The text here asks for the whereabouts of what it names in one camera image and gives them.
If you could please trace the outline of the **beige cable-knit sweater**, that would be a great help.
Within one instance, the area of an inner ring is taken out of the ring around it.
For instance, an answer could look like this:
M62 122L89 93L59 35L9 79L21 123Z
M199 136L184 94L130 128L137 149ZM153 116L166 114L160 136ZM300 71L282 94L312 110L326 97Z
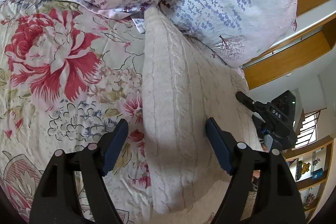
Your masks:
M241 69L185 37L155 7L145 12L144 51L142 112L153 207L159 214L175 213L214 184L230 183L206 137L208 118L252 149L261 144L251 112L235 97L248 92Z

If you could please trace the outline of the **wooden shelf with items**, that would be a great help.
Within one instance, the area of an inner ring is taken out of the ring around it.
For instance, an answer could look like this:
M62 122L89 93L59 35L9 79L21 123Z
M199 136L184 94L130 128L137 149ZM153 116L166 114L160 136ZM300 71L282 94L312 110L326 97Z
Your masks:
M325 190L333 157L334 139L326 136L283 156L297 184L306 221L312 219Z

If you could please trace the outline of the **wooden bed headboard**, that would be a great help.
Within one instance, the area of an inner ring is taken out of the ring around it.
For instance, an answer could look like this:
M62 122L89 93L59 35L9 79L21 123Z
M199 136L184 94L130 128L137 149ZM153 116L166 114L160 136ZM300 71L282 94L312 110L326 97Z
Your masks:
M335 0L298 0L297 29L243 67L249 88L259 88L335 48Z

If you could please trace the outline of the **pink lavender-print pillow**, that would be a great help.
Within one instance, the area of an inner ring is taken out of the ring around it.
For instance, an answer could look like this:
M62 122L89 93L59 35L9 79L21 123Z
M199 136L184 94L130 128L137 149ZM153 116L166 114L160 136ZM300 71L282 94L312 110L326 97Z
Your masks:
M297 0L162 0L160 8L180 31L240 67L294 26Z

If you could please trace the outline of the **floral bedspread with red flowers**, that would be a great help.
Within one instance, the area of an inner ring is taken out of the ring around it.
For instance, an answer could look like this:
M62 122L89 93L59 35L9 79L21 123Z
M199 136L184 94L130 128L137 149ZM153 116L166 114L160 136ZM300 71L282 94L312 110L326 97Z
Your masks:
M25 221L57 149L81 151L129 125L104 177L123 223L209 223L226 191L219 184L191 207L159 214L146 159L142 74L145 35L63 1L1 4L1 188Z

